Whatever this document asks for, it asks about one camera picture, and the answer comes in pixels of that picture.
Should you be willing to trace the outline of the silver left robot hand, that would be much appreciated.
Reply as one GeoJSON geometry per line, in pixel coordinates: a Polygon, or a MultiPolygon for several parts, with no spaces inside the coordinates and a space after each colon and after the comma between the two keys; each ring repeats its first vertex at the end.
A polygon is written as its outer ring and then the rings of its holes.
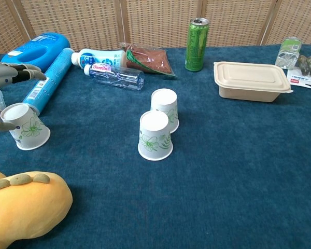
{"type": "MultiPolygon", "coordinates": [[[[30,79],[46,80],[46,75],[37,66],[31,64],[15,64],[0,62],[0,88],[30,79]]],[[[11,123],[0,118],[0,131],[14,130],[11,123]]]]}

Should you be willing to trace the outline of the white floral paper cup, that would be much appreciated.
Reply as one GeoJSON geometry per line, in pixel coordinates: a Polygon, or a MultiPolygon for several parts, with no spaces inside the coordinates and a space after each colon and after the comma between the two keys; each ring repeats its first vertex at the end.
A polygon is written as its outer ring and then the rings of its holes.
{"type": "Polygon", "coordinates": [[[3,122],[13,125],[9,130],[21,150],[32,150],[42,146],[50,137],[50,129],[25,103],[7,106],[0,115],[3,122]]]}
{"type": "Polygon", "coordinates": [[[142,114],[139,121],[139,154],[151,161],[168,157],[173,151],[169,119],[159,110],[150,110],[142,114]]]}
{"type": "Polygon", "coordinates": [[[167,88],[154,91],[151,95],[150,109],[162,111],[167,115],[171,133],[174,133],[178,129],[178,105],[175,91],[167,88]]]}

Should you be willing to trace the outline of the blue cylindrical tube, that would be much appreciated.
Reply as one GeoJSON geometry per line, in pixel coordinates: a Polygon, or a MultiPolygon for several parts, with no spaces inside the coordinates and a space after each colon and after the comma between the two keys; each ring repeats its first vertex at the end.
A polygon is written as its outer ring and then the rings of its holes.
{"type": "Polygon", "coordinates": [[[56,88],[72,65],[74,50],[64,48],[45,72],[46,79],[38,81],[22,101],[28,104],[37,116],[43,111],[56,88]]]}

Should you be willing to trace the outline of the blue detergent pump bottle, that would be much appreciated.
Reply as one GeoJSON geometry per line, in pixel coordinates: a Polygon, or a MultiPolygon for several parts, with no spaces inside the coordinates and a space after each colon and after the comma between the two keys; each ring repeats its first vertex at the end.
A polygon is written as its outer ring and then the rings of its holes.
{"type": "Polygon", "coordinates": [[[64,48],[69,48],[68,39],[57,33],[43,33],[3,56],[1,62],[31,64],[45,72],[64,48]]]}

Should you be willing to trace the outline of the white bottle blue label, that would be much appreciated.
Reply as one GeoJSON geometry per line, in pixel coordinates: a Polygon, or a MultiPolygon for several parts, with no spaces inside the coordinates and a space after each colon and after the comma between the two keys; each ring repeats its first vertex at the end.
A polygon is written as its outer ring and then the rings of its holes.
{"type": "Polygon", "coordinates": [[[124,50],[94,50],[89,48],[73,52],[72,64],[84,68],[87,64],[105,63],[112,66],[127,67],[124,50]]]}

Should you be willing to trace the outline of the clear bottle pink label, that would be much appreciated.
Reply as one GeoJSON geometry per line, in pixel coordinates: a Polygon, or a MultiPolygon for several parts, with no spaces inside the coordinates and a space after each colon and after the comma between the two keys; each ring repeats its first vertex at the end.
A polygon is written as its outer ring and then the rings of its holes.
{"type": "Polygon", "coordinates": [[[139,91],[144,86],[142,71],[105,63],[87,64],[84,74],[90,76],[97,83],[139,91]]]}

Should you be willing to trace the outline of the yellow plush toy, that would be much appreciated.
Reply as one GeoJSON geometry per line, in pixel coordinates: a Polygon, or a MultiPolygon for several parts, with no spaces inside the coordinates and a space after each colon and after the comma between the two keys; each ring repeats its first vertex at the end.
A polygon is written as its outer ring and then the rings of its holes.
{"type": "Polygon", "coordinates": [[[55,173],[0,172],[0,249],[46,234],[64,219],[72,202],[68,185],[55,173]]]}

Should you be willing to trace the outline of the brown powder plastic bag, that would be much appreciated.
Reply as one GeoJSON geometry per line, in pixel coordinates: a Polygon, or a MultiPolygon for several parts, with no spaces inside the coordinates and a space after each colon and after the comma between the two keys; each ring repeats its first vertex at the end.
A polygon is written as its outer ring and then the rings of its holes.
{"type": "Polygon", "coordinates": [[[164,49],[145,46],[138,43],[121,42],[120,47],[125,52],[127,67],[151,74],[162,74],[175,77],[164,49]]]}

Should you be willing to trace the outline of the woven wooden folding screen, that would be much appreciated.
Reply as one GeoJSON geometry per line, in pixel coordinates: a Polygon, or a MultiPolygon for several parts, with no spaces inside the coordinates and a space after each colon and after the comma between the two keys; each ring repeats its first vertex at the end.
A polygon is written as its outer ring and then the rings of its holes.
{"type": "Polygon", "coordinates": [[[210,22],[209,46],[311,44],[311,0],[0,0],[0,53],[45,32],[75,50],[183,47],[195,17],[210,22]]]}

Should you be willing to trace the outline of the blue table cloth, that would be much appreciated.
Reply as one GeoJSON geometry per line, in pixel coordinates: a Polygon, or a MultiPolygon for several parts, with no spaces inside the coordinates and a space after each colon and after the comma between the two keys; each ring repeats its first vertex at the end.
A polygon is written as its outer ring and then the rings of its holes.
{"type": "Polygon", "coordinates": [[[275,62],[279,47],[209,47],[204,68],[185,69],[168,48],[175,78],[147,74],[141,91],[94,83],[72,66],[40,119],[48,142],[22,151],[0,132],[0,171],[53,172],[73,204],[47,235],[9,249],[311,249],[311,89],[274,102],[224,99],[213,63],[275,62]],[[138,152],[151,95],[177,94],[172,153],[138,152]]]}

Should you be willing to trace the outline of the green drink can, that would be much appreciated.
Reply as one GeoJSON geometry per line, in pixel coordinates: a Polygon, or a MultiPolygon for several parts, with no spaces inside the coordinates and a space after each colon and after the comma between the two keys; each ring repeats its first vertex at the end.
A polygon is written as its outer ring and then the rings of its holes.
{"type": "Polygon", "coordinates": [[[206,18],[192,18],[188,27],[185,68],[198,72],[203,68],[204,53],[209,31],[209,21],[206,18]]]}

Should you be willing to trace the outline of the beige lidded food container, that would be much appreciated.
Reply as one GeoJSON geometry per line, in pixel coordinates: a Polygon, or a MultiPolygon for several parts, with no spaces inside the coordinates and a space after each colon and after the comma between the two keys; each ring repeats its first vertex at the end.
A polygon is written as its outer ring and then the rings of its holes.
{"type": "Polygon", "coordinates": [[[215,62],[214,80],[219,95],[227,99],[273,102],[293,92],[283,70],[270,64],[215,62]]]}

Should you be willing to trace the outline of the clear bottle green label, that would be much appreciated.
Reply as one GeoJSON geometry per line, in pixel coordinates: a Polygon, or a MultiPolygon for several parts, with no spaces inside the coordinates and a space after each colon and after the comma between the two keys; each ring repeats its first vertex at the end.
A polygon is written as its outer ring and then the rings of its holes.
{"type": "Polygon", "coordinates": [[[287,70],[292,70],[300,56],[302,42],[297,37],[288,37],[282,42],[275,65],[287,70]]]}

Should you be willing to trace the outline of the carded pack of hooks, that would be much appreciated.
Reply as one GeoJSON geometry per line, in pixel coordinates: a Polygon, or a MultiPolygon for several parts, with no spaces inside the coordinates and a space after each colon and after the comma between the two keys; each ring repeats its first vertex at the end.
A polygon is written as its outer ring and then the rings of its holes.
{"type": "Polygon", "coordinates": [[[311,89],[311,56],[300,55],[295,67],[288,70],[287,79],[293,86],[311,89]]]}

